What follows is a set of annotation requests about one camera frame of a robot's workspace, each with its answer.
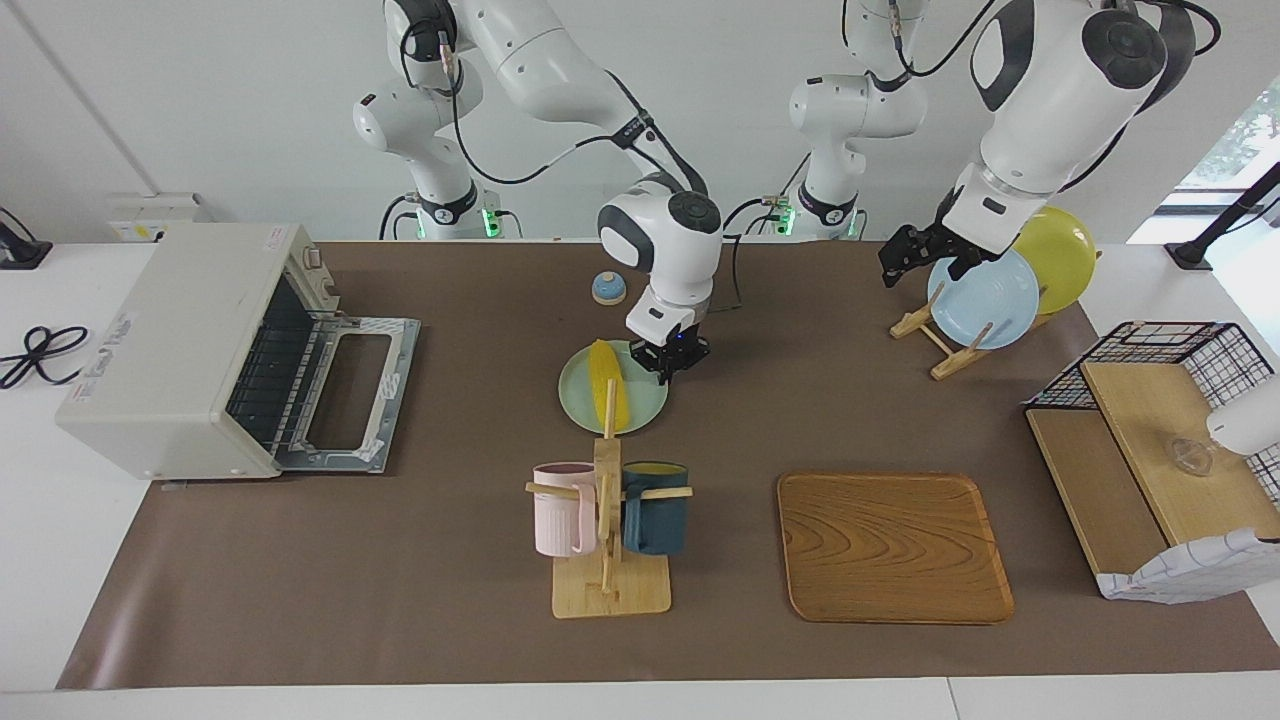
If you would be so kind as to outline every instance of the toaster oven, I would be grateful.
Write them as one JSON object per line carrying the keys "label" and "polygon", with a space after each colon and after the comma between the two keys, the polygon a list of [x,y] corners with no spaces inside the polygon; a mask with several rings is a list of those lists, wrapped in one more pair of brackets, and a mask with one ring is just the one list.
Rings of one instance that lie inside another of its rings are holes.
{"label": "toaster oven", "polygon": [[[55,421],[142,479],[380,473],[420,324],[349,318],[301,225],[204,223],[156,249]],[[308,439],[343,338],[387,336],[364,438]]]}

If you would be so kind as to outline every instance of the white cloth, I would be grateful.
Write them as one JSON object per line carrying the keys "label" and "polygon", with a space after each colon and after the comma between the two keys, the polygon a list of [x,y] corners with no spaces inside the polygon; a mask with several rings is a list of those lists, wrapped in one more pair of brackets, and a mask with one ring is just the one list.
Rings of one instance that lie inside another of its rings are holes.
{"label": "white cloth", "polygon": [[1212,600],[1280,578],[1280,541],[1260,539],[1253,528],[1171,547],[1133,575],[1100,574],[1107,600],[1178,605]]}

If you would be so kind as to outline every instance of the yellow corn toy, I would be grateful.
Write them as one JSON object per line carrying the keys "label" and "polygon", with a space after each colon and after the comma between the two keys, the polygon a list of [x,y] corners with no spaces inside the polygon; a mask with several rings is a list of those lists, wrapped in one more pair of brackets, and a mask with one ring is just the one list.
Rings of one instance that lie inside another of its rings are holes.
{"label": "yellow corn toy", "polygon": [[616,379],[618,384],[617,407],[613,409],[613,432],[621,432],[631,424],[631,409],[627,406],[627,386],[622,382],[622,368],[618,365],[618,356],[613,347],[603,340],[591,343],[591,350],[586,356],[588,374],[591,378],[591,397],[595,400],[595,416],[604,427],[607,413],[609,379]]}

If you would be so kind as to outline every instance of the mug handle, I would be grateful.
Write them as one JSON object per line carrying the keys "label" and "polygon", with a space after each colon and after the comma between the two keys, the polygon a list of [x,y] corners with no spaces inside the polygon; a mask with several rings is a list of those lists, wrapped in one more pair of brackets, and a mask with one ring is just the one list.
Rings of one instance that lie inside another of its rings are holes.
{"label": "mug handle", "polygon": [[627,521],[635,523],[636,528],[636,551],[645,552],[649,546],[644,542],[644,523],[640,520],[640,509],[644,507],[644,501],[640,500],[640,492],[636,491],[634,497],[627,498]]}
{"label": "mug handle", "polygon": [[573,543],[573,552],[582,552],[582,538],[595,536],[595,486],[577,483],[577,542]]}

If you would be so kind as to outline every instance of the green led light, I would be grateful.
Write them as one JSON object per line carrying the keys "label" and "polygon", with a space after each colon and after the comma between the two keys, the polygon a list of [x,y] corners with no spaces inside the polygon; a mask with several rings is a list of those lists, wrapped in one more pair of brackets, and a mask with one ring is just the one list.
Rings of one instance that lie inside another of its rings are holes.
{"label": "green led light", "polygon": [[481,210],[484,215],[484,232],[489,237],[498,237],[502,234],[502,223],[498,220],[498,215],[494,215],[493,210]]}
{"label": "green led light", "polygon": [[796,223],[796,209],[783,208],[782,219],[778,220],[778,234],[791,234]]}

